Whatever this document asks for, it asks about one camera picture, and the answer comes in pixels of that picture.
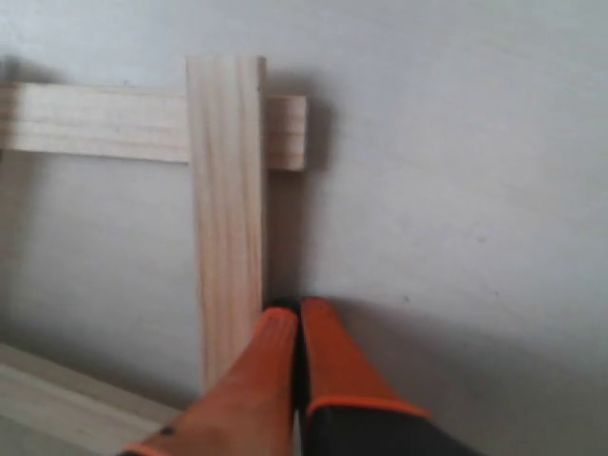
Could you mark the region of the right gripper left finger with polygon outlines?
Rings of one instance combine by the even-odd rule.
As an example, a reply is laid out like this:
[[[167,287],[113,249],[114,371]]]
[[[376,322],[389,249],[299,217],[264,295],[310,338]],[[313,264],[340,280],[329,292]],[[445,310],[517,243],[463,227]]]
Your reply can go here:
[[[232,367],[186,411],[122,455],[289,455],[298,302],[264,310]]]

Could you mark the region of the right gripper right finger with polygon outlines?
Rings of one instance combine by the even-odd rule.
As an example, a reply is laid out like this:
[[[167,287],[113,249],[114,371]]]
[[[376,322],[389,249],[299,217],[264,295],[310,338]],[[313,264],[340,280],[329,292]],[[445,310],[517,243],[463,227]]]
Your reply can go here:
[[[306,389],[304,455],[476,455],[398,395],[359,349],[329,300],[300,303]]]

